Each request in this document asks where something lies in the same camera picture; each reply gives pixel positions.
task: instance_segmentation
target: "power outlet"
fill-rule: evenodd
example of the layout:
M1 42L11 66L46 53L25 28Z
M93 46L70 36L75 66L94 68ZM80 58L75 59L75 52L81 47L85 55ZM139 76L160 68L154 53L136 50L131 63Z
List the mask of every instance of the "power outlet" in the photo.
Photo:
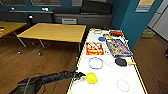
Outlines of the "power outlet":
M42 10L44 10L44 11L49 11L49 8L42 8Z
M15 10L15 8L14 8L14 7L11 7L11 10Z

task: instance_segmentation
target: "window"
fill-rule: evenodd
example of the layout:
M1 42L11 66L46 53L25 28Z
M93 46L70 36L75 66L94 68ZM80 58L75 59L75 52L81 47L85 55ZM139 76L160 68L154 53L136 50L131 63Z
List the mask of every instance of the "window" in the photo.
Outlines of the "window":
M81 6L83 0L71 0L72 6ZM88 0L88 1L98 1L98 2L106 2L106 0Z
M34 6L61 6L59 0L31 0Z
M25 5L23 0L0 0L1 5L4 6L22 6Z

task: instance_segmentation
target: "white cabinet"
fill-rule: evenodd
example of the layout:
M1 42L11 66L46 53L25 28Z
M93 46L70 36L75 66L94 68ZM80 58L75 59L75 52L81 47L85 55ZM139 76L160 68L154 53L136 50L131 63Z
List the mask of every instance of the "white cabinet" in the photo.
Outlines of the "white cabinet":
M163 1L148 26L168 41L168 0Z

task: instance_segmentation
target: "orange object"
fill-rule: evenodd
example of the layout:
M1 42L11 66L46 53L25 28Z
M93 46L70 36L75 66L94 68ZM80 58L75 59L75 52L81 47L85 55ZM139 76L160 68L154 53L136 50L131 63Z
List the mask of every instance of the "orange object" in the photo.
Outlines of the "orange object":
M122 32L118 32L118 31L110 31L110 35L111 34L123 35Z
M104 51L100 42L87 42L86 55L103 55Z

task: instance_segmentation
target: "tabletop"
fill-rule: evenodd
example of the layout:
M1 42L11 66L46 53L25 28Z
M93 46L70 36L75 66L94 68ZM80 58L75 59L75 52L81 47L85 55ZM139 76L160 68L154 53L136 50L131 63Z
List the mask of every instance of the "tabletop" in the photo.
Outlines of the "tabletop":
M95 33L94 30L89 32L86 42L100 42L99 37L103 34L109 34L109 31L101 30ZM120 39L125 43L124 37L113 37L113 39ZM101 42L103 50L107 53L104 55L86 55L86 43L78 62L77 72L94 73L97 76L98 82L89 84L86 77L80 80L72 81L69 90L72 94L145 94L145 87L143 81L139 77L136 65L127 65L125 67L118 66L115 63L115 58L109 54L110 51L105 42ZM92 58L101 59L102 63L100 69L92 69L90 67L90 60ZM132 57L122 57L127 62L134 62Z
M26 23L0 22L0 27L4 28L3 32L0 33L0 38L18 30L19 28L21 28L25 25L26 25Z
M38 23L18 37L81 43L86 26Z

